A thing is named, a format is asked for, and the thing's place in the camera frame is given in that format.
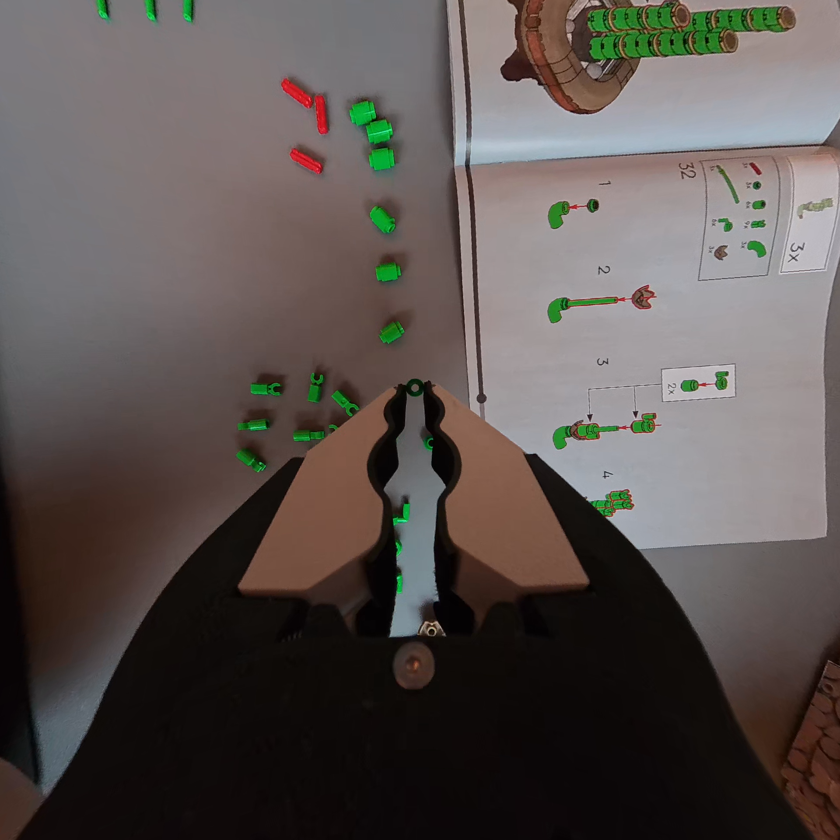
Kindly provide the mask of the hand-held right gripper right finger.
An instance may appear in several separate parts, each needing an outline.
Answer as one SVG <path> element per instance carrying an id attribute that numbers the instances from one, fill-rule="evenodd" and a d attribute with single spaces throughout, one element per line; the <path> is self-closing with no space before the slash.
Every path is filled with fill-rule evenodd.
<path id="1" fill-rule="evenodd" d="M 440 385 L 425 384 L 432 467 L 444 483 L 434 540 L 445 634 L 472 634 L 499 603 L 590 583 L 524 451 Z"/>

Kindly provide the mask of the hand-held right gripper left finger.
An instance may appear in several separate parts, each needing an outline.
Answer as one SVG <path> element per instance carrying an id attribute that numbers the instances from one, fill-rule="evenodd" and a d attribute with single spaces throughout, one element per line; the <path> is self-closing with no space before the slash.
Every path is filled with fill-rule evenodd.
<path id="1" fill-rule="evenodd" d="M 391 632 L 396 601 L 393 504 L 406 387 L 387 389 L 311 449 L 238 590 L 333 605 L 361 636 Z"/>

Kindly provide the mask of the small green lego pieces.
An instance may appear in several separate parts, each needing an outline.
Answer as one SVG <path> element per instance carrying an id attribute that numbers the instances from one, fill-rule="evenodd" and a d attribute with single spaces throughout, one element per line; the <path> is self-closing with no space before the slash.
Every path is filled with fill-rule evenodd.
<path id="1" fill-rule="evenodd" d="M 409 501 L 404 500 L 402 502 L 401 509 L 393 516 L 392 524 L 396 529 L 398 526 L 403 524 L 407 524 L 410 519 L 410 512 L 411 512 L 411 504 Z M 395 531 L 395 553 L 396 558 L 399 560 L 400 555 L 403 552 L 403 544 L 399 538 L 399 534 Z M 396 566 L 396 574 L 395 574 L 395 591 L 396 593 L 402 594 L 403 593 L 403 572 L 399 565 Z"/>

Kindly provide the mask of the lego instruction booklet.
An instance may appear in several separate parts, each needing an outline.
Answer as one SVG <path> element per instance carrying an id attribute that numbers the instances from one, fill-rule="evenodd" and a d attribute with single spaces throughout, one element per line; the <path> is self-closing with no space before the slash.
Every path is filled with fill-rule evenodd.
<path id="1" fill-rule="evenodd" d="M 469 405 L 640 549 L 826 535 L 838 2 L 448 2 Z"/>

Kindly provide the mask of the cluster of green clip pieces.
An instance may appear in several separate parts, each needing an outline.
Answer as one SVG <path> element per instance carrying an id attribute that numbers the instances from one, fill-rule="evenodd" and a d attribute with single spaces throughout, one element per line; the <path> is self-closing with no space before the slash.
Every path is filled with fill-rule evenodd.
<path id="1" fill-rule="evenodd" d="M 311 373 L 310 374 L 310 385 L 308 388 L 308 402 L 309 403 L 319 403 L 322 396 L 322 385 L 324 383 L 324 375 L 318 373 Z M 251 383 L 250 393 L 254 396 L 280 396 L 282 391 L 282 385 L 278 382 L 272 383 Z M 341 391 L 335 391 L 331 394 L 332 400 L 337 404 L 337 406 L 345 411 L 348 417 L 352 417 L 354 414 L 360 411 L 360 407 L 352 403 L 351 400 L 343 394 Z M 270 420 L 267 418 L 257 418 L 253 421 L 246 421 L 243 423 L 239 423 L 238 431 L 241 432 L 257 432 L 257 431 L 267 431 L 270 428 Z M 327 432 L 322 430 L 310 430 L 310 429 L 297 429 L 293 432 L 292 439 L 296 443 L 317 443 L 327 437 Z M 252 469 L 255 473 L 260 473 L 267 469 L 267 464 L 261 457 L 259 457 L 255 451 L 242 448 L 240 449 L 236 457 L 239 462 L 246 465 L 250 469 Z"/>

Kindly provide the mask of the row of green round bricks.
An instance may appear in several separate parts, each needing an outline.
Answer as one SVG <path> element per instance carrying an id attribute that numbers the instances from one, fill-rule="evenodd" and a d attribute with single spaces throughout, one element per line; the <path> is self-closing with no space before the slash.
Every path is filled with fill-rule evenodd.
<path id="1" fill-rule="evenodd" d="M 393 168 L 396 163 L 394 150 L 387 145 L 393 138 L 393 126 L 388 119 L 377 115 L 372 100 L 361 100 L 353 103 L 349 110 L 353 125 L 362 128 L 371 145 L 369 164 L 374 172 L 384 172 Z M 383 234 L 389 235 L 396 231 L 396 219 L 383 206 L 374 205 L 369 217 L 373 225 Z M 402 268 L 394 260 L 381 262 L 374 269 L 375 278 L 380 283 L 397 280 L 402 275 Z"/>

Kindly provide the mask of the brown textured pieces pile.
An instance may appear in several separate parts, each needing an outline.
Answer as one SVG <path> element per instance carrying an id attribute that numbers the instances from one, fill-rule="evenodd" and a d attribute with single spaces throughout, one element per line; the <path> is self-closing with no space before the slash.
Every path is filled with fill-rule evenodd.
<path id="1" fill-rule="evenodd" d="M 839 838 L 839 665 L 828 660 L 781 770 L 784 795 L 815 839 Z"/>

